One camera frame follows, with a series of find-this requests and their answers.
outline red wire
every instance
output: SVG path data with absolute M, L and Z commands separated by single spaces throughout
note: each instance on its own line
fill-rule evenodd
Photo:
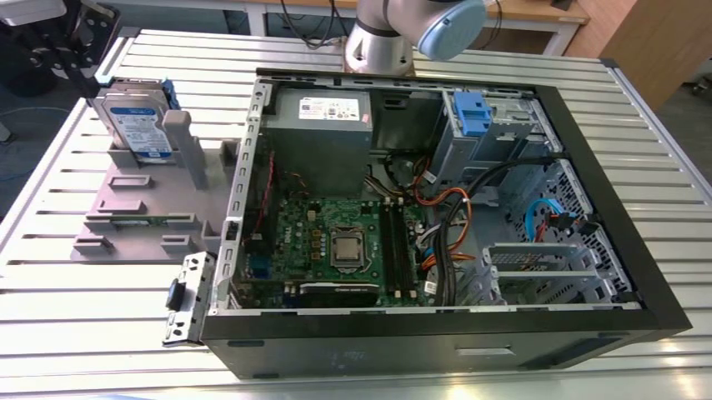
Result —
M 262 202 L 262 206 L 259 207 L 259 216 L 256 217 L 255 229 L 252 230 L 252 234 L 250 235 L 250 237 L 252 237 L 252 235 L 256 233 L 256 231 L 259 230 L 259 227 L 263 224 L 264 208 L 267 208 L 267 201 L 270 200 L 271 182 L 272 182 L 274 176 L 275 176 L 275 152 L 271 152 L 270 153 L 270 178 L 267 179 L 267 187 L 264 188 L 263 202 Z
M 542 224 L 535 230 L 534 242 L 543 240 L 543 233 L 546 232 L 546 220 L 542 221 Z

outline metal bracket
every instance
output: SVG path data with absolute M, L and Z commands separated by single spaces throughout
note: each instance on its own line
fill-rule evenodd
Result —
M 215 257 L 207 252 L 185 256 L 177 278 L 168 290 L 169 310 L 163 346 L 202 346 L 204 313 L 208 309 L 210 283 L 215 272 Z

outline blue hard drive label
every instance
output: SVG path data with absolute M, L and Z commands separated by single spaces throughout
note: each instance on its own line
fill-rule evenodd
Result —
M 165 133 L 157 128 L 157 112 L 145 107 L 112 107 L 111 117 L 131 151 L 161 162 L 172 151 Z

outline aluminum table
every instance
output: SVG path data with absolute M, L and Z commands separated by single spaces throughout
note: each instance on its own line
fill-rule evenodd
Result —
M 191 132 L 214 148 L 243 134 L 256 67 L 339 71 L 342 56 L 295 39 L 143 30 L 117 39 L 99 75 L 172 79 Z M 204 348 L 160 346 L 177 265 L 69 260 L 109 166 L 111 139 L 80 100 L 0 225 L 1 394 L 712 398 L 712 191 L 620 71 L 597 60 L 491 52 L 450 62 L 415 56 L 415 69 L 561 89 L 694 328 L 556 372 L 239 382 Z

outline white label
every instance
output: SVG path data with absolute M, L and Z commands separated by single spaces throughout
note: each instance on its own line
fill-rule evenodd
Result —
M 299 119 L 359 121 L 358 100 L 354 98 L 304 97 L 299 100 Z
M 427 294 L 435 294 L 437 293 L 437 283 L 431 281 L 425 281 L 425 287 L 422 288 L 422 291 Z
M 143 107 L 112 107 L 109 111 L 131 151 L 137 156 L 161 163 L 171 155 L 171 148 L 165 133 L 156 127 L 156 110 Z
M 437 179 L 437 176 L 433 175 L 433 173 L 430 171 L 425 171 L 422 173 L 422 177 L 425 178 L 425 180 L 430 183 L 435 183 L 435 179 Z

